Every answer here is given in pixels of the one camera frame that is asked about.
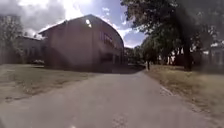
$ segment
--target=road marking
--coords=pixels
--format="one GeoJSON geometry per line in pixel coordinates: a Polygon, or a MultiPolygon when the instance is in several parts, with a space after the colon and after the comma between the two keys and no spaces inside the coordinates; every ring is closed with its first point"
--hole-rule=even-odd
{"type": "Polygon", "coordinates": [[[166,89],[165,87],[161,87],[165,92],[167,92],[167,93],[169,93],[170,95],[172,95],[173,96],[173,93],[170,91],[170,90],[168,90],[168,89],[166,89]]]}

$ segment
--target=roof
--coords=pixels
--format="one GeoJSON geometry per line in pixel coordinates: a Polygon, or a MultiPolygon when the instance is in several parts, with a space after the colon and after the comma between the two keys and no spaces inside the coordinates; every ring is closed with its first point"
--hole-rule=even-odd
{"type": "Polygon", "coordinates": [[[50,27],[50,28],[48,28],[48,29],[46,29],[46,30],[44,30],[44,31],[41,31],[41,32],[39,32],[39,34],[41,34],[41,35],[45,35],[47,32],[49,32],[49,31],[51,31],[51,30],[53,30],[53,29],[55,29],[55,28],[57,28],[57,27],[60,27],[60,26],[62,26],[62,25],[65,25],[65,23],[68,23],[68,22],[72,22],[72,21],[74,21],[74,20],[78,20],[78,19],[84,19],[84,18],[87,18],[87,19],[97,19],[97,20],[100,20],[101,22],[103,22],[103,23],[105,23],[105,24],[107,24],[108,26],[110,26],[111,28],[112,28],[112,30],[120,37],[120,39],[121,39],[121,41],[122,41],[122,44],[124,44],[123,43],[123,40],[122,40],[122,38],[121,38],[121,36],[120,36],[120,34],[117,32],[117,30],[116,29],[114,29],[110,24],[108,24],[107,22],[105,22],[105,21],[103,21],[101,18],[99,18],[99,17],[97,17],[97,16],[94,16],[94,15],[92,15],[92,14],[89,14],[89,15],[86,15],[86,16],[83,16],[83,17],[79,17],[79,18],[76,18],[76,19],[72,19],[72,20],[69,20],[69,21],[67,21],[67,20],[65,20],[64,22],[62,22],[62,23],[60,23],[60,24],[56,24],[56,25],[54,25],[54,26],[52,26],[52,27],[50,27]]]}

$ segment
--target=tree trunk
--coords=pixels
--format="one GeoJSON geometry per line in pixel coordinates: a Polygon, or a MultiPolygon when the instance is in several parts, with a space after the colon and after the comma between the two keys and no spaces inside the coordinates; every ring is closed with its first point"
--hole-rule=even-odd
{"type": "Polygon", "coordinates": [[[191,41],[190,41],[190,38],[188,37],[188,32],[186,32],[185,30],[186,26],[181,23],[177,15],[173,15],[173,18],[174,18],[174,23],[179,32],[180,39],[183,44],[184,68],[185,70],[190,71],[192,69],[192,59],[191,59],[191,52],[190,52],[191,41]]]}
{"type": "Polygon", "coordinates": [[[212,50],[211,50],[211,46],[208,48],[208,62],[209,62],[209,65],[212,64],[212,50]]]}
{"type": "Polygon", "coordinates": [[[192,69],[192,58],[189,43],[184,44],[183,50],[184,50],[184,68],[187,71],[190,71],[192,69]]]}

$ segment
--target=tree foliage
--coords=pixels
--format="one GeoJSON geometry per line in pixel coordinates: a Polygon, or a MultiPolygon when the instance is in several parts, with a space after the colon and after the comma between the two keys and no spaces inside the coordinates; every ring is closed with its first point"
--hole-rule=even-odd
{"type": "Polygon", "coordinates": [[[16,15],[0,16],[0,51],[1,63],[13,62],[17,60],[20,47],[17,37],[22,34],[20,18],[16,15]]]}

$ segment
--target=path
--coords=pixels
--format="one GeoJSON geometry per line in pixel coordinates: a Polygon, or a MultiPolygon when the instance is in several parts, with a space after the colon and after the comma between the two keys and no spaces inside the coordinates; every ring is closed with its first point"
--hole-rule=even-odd
{"type": "Polygon", "coordinates": [[[210,128],[143,73],[106,74],[0,105],[0,128],[210,128]]]}

